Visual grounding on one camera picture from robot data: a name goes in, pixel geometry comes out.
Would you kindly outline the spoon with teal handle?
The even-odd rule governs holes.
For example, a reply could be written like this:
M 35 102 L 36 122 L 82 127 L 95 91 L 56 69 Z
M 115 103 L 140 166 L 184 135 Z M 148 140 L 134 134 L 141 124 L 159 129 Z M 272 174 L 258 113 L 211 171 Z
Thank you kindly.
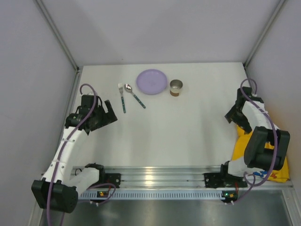
M 142 108 L 146 108 L 146 106 L 144 105 L 144 103 L 138 98 L 138 96 L 133 92 L 132 87 L 129 84 L 124 84 L 124 88 L 125 91 L 130 93 L 135 99 L 136 101 L 142 106 Z

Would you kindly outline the black right arm base bracket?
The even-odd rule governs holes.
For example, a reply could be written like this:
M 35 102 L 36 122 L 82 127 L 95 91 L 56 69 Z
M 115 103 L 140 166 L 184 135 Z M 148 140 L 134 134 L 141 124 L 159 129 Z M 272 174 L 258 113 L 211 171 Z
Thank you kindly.
M 205 173 L 205 187 L 206 188 L 245 188 L 248 184 L 242 177 L 233 175 L 222 175 L 221 173 Z

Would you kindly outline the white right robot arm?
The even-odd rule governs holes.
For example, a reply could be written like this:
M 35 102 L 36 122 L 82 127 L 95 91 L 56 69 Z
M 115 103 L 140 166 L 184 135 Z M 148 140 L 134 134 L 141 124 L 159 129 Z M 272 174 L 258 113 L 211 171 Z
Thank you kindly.
M 262 177 L 268 179 L 273 171 L 283 168 L 290 134 L 272 122 L 264 101 L 252 94 L 250 87 L 237 90 L 235 104 L 225 118 L 242 130 L 235 146 L 241 156 L 222 164 L 222 175 L 242 178 L 263 173 Z

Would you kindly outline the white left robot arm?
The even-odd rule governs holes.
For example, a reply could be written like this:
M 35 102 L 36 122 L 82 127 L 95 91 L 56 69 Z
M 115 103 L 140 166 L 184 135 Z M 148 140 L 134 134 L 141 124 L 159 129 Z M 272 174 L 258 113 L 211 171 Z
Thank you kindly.
M 104 166 L 97 163 L 87 164 L 77 176 L 72 177 L 71 172 L 76 159 L 84 153 L 83 144 L 89 134 L 116 121 L 109 100 L 93 95 L 81 97 L 76 112 L 66 118 L 63 137 L 50 166 L 32 184 L 40 208 L 71 213 L 83 192 L 106 182 Z

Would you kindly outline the black left arm base bracket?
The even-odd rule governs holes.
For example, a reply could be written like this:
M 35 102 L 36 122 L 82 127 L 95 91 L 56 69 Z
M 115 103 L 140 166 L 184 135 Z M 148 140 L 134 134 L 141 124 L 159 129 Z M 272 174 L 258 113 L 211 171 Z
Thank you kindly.
M 111 183 L 114 184 L 116 188 L 119 188 L 121 183 L 121 174 L 120 173 L 105 173 L 101 179 L 101 183 Z

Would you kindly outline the yellow cartoon print cloth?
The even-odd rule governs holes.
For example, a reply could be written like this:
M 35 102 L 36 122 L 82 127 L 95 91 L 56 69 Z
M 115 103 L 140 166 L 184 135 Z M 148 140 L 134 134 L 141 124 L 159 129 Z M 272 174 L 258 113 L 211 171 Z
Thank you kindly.
M 243 177 L 246 172 L 273 182 L 287 182 L 290 177 L 286 153 L 291 136 L 288 131 L 275 129 L 256 126 L 245 134 L 237 127 L 238 139 L 228 162 L 228 173 Z

